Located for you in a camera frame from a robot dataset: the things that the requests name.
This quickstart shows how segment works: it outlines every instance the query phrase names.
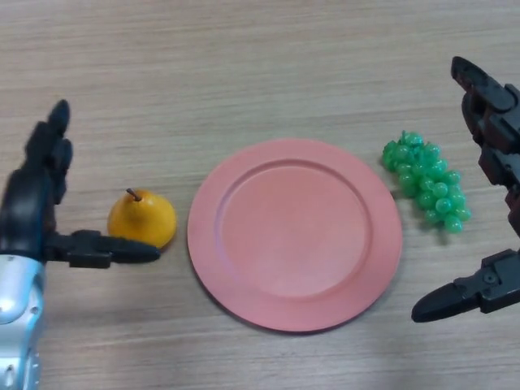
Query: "pink plate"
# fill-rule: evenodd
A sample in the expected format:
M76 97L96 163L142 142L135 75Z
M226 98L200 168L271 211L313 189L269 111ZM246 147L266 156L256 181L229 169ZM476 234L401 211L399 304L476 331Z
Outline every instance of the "pink plate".
M188 220L193 266L227 310L286 332L348 321L394 276L396 204L359 159L311 140L268 141L221 163Z

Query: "grape bunch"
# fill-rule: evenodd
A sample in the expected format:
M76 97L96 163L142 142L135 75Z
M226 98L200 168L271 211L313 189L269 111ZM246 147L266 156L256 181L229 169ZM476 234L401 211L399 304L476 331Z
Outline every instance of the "grape bunch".
M428 223L442 224L450 233L462 232L471 212L461 189L461 174L448 169L438 145L425 144L415 132L403 132L399 140L384 146L383 165L398 175L401 191L415 199Z

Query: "pear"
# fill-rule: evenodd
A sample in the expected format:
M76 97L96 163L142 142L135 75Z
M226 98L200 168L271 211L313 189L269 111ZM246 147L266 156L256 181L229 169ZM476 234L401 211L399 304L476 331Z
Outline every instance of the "pear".
M146 189L127 189L112 206L108 234L164 248L177 230L176 210L163 196Z

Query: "wooden table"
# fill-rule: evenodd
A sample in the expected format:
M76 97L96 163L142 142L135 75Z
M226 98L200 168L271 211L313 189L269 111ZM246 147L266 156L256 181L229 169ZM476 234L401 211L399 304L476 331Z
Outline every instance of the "wooden table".
M517 389L520 306L430 324L410 311L481 258L518 247L449 68L461 55L520 85L519 21L515 0L3 0L2 180L36 121L66 98L76 154L59 231L104 231L129 186L164 194L180 217L154 264L48 266L42 388ZM394 190L378 158L402 130L441 144L462 171L474 212L463 234L423 231L398 199L405 249L391 288L321 335L254 330L210 302L185 225L217 163L259 141L311 137L356 154Z

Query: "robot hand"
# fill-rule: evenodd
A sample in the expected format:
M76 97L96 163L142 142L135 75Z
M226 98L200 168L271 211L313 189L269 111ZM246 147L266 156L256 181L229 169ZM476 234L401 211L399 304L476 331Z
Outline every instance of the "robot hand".
M78 231L56 232L54 205L67 191L72 143L64 138L70 110L59 102L39 122L25 146L25 161L9 177L0 205L0 389L36 390L40 380L37 342L44 312L45 266L108 268L111 262L151 262L153 246Z
M520 92L502 87L461 57L452 61L452 78L466 91L462 114L481 148L479 165L491 184L503 185L509 223L520 236ZM511 249L482 261L473 276L455 279L430 292L412 310L416 323L446 319L480 308L490 313L520 302L520 254Z

